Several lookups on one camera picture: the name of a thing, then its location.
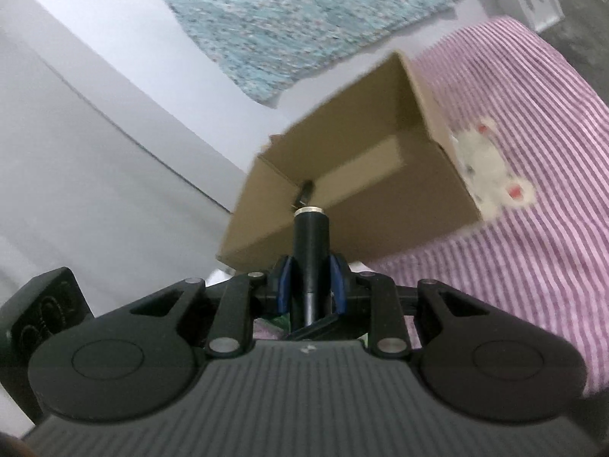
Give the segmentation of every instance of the gray floor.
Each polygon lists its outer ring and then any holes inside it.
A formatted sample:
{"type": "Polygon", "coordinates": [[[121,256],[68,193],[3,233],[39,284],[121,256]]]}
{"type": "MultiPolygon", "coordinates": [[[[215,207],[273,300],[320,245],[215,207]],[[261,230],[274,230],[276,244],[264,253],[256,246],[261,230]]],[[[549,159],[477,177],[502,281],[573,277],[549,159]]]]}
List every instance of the gray floor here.
{"type": "Polygon", "coordinates": [[[541,34],[609,105],[609,0],[560,0],[565,18],[541,34]]]}

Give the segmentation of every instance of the white stuffed toy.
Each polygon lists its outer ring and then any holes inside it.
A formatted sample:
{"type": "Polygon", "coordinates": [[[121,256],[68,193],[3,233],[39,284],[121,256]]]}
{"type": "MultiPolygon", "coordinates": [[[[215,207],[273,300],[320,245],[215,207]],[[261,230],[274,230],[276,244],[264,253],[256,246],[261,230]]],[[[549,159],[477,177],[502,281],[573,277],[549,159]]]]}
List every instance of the white stuffed toy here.
{"type": "Polygon", "coordinates": [[[535,188],[513,176],[501,152],[493,144],[497,124],[482,117],[455,135],[455,146],[468,190],[485,220],[496,218],[503,207],[523,208],[535,202],[535,188]]]}

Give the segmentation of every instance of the teal textured fabric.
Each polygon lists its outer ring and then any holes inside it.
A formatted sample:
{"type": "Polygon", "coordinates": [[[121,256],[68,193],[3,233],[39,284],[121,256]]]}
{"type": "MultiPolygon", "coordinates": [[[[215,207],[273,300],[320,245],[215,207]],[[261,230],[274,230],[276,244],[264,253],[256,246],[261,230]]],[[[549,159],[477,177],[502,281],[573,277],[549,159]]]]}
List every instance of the teal textured fabric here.
{"type": "Polygon", "coordinates": [[[454,0],[164,0],[185,32],[263,102],[454,0]]]}

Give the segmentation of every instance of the striped bedsheet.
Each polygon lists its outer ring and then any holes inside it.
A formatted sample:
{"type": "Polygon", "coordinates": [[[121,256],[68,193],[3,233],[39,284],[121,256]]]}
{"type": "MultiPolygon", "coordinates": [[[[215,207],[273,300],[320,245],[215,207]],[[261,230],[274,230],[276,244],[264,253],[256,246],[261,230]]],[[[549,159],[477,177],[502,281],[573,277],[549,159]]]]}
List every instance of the striped bedsheet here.
{"type": "Polygon", "coordinates": [[[493,143],[537,202],[369,265],[402,285],[436,278],[561,335],[587,362],[587,393],[608,386],[609,109],[509,18],[448,36],[416,66],[455,131],[494,119],[493,143]]]}

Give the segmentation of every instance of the cardboard box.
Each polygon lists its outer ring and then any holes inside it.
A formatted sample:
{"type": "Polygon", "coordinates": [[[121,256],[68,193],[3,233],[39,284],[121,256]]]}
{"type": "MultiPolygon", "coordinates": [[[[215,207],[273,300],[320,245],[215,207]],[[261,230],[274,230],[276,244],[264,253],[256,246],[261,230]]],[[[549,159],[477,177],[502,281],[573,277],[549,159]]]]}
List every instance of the cardboard box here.
{"type": "Polygon", "coordinates": [[[291,254],[292,204],[307,180],[348,261],[452,233],[480,221],[457,166],[440,108],[394,53],[257,157],[218,259],[245,272],[291,254]]]}

